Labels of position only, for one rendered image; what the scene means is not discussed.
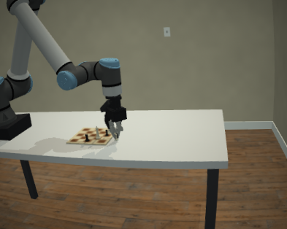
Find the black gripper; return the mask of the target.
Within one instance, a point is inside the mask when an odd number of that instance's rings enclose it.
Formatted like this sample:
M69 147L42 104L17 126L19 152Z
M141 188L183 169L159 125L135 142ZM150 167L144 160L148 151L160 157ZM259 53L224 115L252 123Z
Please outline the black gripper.
M105 96L105 98L109 99L110 105L105 110L104 121L110 133L116 139L115 133L117 134L117 138L119 138L120 132L123 131L122 120L127 119L126 108L120 104L120 100L122 99L120 95L115 97ZM114 122L116 123L116 128Z

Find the brown and cream chessboard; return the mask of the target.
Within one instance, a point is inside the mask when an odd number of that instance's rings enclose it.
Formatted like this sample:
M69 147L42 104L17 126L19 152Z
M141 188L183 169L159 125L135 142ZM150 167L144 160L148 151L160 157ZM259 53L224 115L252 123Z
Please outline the brown and cream chessboard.
M107 128L99 128L98 132L101 138L96 139L96 128L82 128L70 140L68 140L67 144L107 145L112 139L112 135L109 133L109 136L105 136L105 130L107 130ZM90 141L85 141L85 134L88 134L88 139L90 139Z

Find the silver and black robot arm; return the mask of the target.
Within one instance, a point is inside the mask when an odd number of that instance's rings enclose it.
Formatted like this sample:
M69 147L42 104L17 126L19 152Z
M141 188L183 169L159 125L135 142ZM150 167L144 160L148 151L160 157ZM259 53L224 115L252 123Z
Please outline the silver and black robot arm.
M91 80L101 80L103 96L115 97L122 93L117 58L85 61L78 66L74 66L67 58L37 17L40 5L45 1L7 0L7 9L17 17L18 24L11 69L7 71L6 78L0 77L0 127L17 119L9 102L27 94L33 87L32 77L27 71L32 40L57 74L57 83L61 89L72 90Z

